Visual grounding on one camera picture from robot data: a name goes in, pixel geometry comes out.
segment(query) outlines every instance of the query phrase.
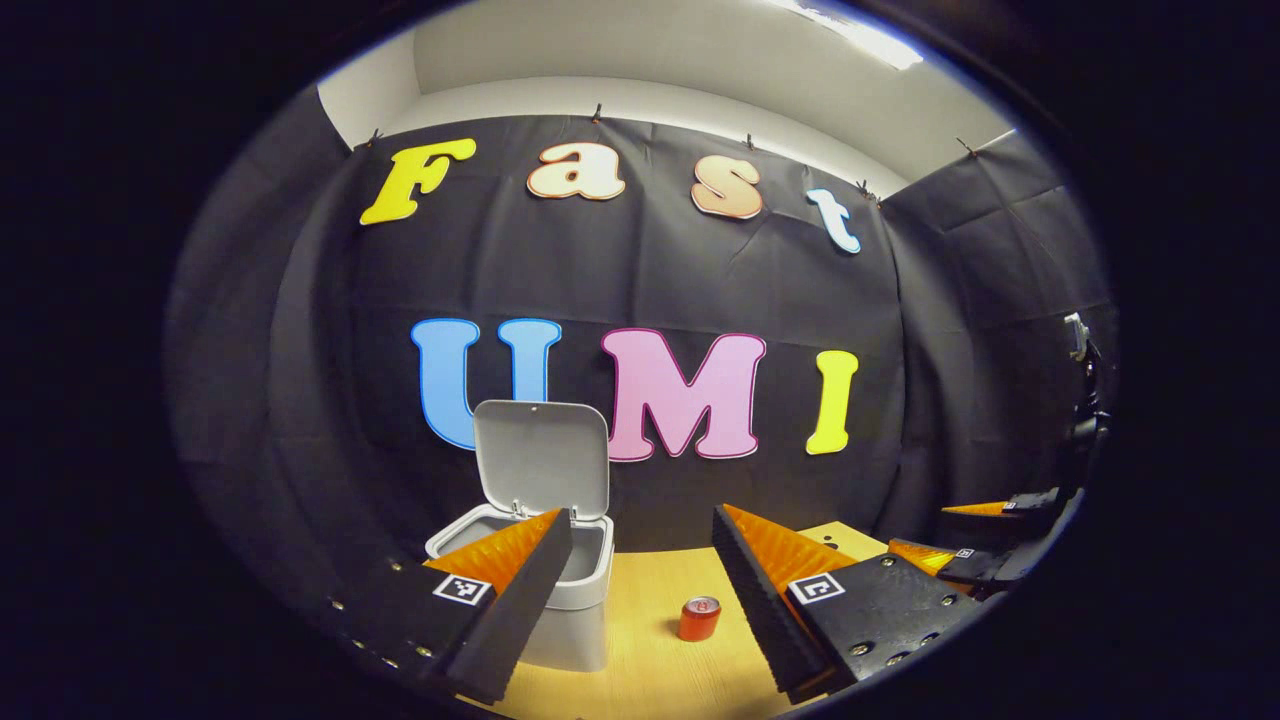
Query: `table surface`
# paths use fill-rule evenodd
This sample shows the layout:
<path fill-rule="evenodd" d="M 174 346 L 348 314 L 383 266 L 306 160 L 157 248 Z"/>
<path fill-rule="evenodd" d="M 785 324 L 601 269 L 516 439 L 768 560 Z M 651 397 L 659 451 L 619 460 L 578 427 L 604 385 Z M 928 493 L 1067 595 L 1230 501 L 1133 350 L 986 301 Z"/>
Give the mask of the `table surface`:
<path fill-rule="evenodd" d="M 842 523 L 800 534 L 833 543 L 854 560 L 887 551 Z M 684 642 L 676 637 L 680 609 L 699 594 L 721 601 L 719 623 L 709 639 Z M 570 673 L 520 662 L 506 698 L 490 710 L 531 720 L 717 720 L 772 717 L 797 707 L 777 692 L 714 548 L 616 553 L 604 614 L 604 670 Z"/>

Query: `trash bin lid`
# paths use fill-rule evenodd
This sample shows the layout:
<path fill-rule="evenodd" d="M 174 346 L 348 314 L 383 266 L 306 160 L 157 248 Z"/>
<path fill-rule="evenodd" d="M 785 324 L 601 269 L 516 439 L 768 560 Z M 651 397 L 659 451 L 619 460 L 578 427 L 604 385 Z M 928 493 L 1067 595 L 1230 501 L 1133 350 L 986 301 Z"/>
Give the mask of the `trash bin lid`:
<path fill-rule="evenodd" d="M 529 515 L 609 510 L 609 437 L 599 410 L 571 402 L 486 400 L 475 409 L 476 464 L 492 505 Z"/>

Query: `pink letter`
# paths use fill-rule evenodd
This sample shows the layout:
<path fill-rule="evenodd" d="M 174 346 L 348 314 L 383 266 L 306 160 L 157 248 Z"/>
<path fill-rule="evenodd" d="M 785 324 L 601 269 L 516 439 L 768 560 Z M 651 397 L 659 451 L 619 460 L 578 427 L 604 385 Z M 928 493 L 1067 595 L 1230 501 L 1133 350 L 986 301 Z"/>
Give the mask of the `pink letter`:
<path fill-rule="evenodd" d="M 653 443 L 644 437 L 645 410 L 672 457 L 685 452 L 708 413 L 707 434 L 694 446 L 698 455 L 745 457 L 759 447 L 751 434 L 751 400 L 755 366 L 764 357 L 763 340 L 740 333 L 719 336 L 691 383 L 685 382 L 658 331 L 612 331 L 600 340 L 600 347 L 613 356 L 618 375 L 609 460 L 635 462 L 653 455 Z M 668 438 L 682 439 L 673 446 Z"/>

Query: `white ceiling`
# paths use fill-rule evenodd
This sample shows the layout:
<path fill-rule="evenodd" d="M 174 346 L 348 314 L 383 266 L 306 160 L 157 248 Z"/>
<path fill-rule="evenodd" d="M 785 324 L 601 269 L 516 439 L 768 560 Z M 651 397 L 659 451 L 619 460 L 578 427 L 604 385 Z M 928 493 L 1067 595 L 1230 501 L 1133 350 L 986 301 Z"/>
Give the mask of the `white ceiling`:
<path fill-rule="evenodd" d="M 908 182 L 961 158 L 956 137 L 1011 128 L 916 50 L 925 61 L 897 70 L 765 0 L 474 0 L 413 37 L 424 95 L 553 76 L 675 85 L 788 117 Z"/>

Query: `light blue letter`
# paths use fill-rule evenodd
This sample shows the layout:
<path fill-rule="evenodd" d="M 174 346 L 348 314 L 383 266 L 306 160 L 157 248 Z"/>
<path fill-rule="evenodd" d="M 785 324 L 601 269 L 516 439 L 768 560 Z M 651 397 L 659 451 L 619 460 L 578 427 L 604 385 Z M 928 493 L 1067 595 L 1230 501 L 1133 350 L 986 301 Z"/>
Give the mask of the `light blue letter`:
<path fill-rule="evenodd" d="M 471 406 L 467 405 L 467 348 L 480 340 L 468 320 L 422 320 L 410 331 L 421 356 L 422 415 L 442 439 L 463 450 L 476 448 Z"/>
<path fill-rule="evenodd" d="M 849 234 L 849 231 L 845 228 L 845 220 L 849 219 L 849 209 L 836 202 L 836 196 L 829 190 L 820 187 L 810 190 L 805 193 L 805 197 L 818 205 L 818 211 L 822 213 L 822 223 L 827 225 L 827 234 L 831 236 L 831 240 L 841 250 L 854 254 L 863 249 L 858 238 Z"/>
<path fill-rule="evenodd" d="M 498 340 L 511 347 L 511 397 L 547 402 L 547 351 L 559 342 L 550 320 L 520 318 L 498 325 Z"/>
<path fill-rule="evenodd" d="M 475 416 L 467 401 L 467 348 L 480 340 L 470 320 L 422 320 L 410 331 L 419 348 L 422 416 L 440 439 L 463 450 L 476 448 Z M 498 327 L 511 347 L 511 384 L 516 400 L 547 401 L 547 352 L 559 342 L 561 327 L 550 320 L 520 318 Z"/>

